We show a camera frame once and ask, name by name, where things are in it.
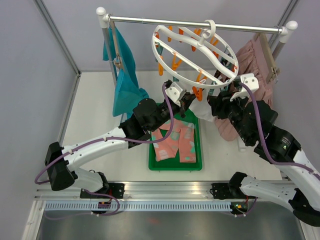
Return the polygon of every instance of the blue towel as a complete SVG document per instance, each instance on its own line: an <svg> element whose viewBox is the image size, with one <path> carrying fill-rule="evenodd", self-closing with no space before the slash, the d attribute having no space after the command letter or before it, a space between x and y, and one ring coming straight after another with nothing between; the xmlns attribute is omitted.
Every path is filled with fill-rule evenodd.
<svg viewBox="0 0 320 240"><path fill-rule="evenodd" d="M149 98L149 95L146 90L139 88L136 75L136 63L129 46L117 28L115 29L115 33L118 41L119 54L122 58L123 70L120 69L115 86L112 115L115 117L126 113L129 118L138 103L142 99ZM109 28L109 35L111 55L112 59L114 59L116 58L116 50L111 28ZM109 60L106 44L103 45L103 60Z"/></svg>

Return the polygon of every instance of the wooden hanger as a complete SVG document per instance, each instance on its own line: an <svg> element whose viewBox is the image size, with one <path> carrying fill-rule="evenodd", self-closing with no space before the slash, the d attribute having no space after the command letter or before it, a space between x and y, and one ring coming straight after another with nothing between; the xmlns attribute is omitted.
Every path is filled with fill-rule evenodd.
<svg viewBox="0 0 320 240"><path fill-rule="evenodd" d="M268 40L266 37L266 34L264 33L256 33L253 37L254 41L257 41L257 39L260 39L260 44L262 47L262 52L269 70L269 74L266 77L266 82L269 83L270 80L277 79L278 81L278 74L280 73L280 69L277 67L276 61L274 57L272 56L271 49L268 44Z"/></svg>

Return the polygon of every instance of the gray wall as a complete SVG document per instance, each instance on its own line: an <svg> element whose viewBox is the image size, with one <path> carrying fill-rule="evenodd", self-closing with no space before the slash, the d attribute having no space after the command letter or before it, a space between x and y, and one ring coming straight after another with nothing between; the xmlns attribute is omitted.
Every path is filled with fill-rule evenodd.
<svg viewBox="0 0 320 240"><path fill-rule="evenodd" d="M276 122L301 143L309 160L320 170L320 1L300 1L290 20L298 29L284 46L274 88Z"/></svg>
<svg viewBox="0 0 320 240"><path fill-rule="evenodd" d="M289 0L43 0L51 13L66 45L81 71L110 69L102 61L103 35L96 16L97 7L107 13L124 17L145 17L203 22L213 19L217 23L268 26L277 24ZM128 43L138 70L157 70L151 49L151 36L155 25L116 23ZM227 43L237 51L252 33L217 30ZM168 43L164 36L160 38ZM172 41L178 52L203 68L212 63L200 51L192 52L186 43ZM172 55L163 51L169 65ZM180 70L187 64L181 64Z"/></svg>
<svg viewBox="0 0 320 240"><path fill-rule="evenodd" d="M32 0L2 0L0 23L0 239L18 240L75 73Z"/></svg>

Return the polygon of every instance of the gray floor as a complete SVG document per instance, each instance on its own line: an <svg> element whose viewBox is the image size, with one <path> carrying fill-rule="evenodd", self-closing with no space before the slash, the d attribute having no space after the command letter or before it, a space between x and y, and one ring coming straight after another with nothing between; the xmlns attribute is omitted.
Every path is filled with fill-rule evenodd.
<svg viewBox="0 0 320 240"><path fill-rule="evenodd" d="M49 217L75 212L49 211ZM247 217L220 212L121 212L114 216L42 219L38 240L304 240L287 209L258 203Z"/></svg>

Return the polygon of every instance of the white hook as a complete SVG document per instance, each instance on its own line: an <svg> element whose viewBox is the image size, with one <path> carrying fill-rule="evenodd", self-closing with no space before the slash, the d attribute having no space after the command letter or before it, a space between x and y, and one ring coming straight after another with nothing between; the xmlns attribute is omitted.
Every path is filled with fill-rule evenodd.
<svg viewBox="0 0 320 240"><path fill-rule="evenodd" d="M213 20L205 20L205 22L208 22L210 24L210 34L209 36L207 35L207 31L203 31L202 35L201 35L201 38L198 42L198 45L199 46L202 46L204 44L204 41L205 39L209 39L209 38L212 38L215 33L216 33L216 24L215 24L215 21Z"/></svg>

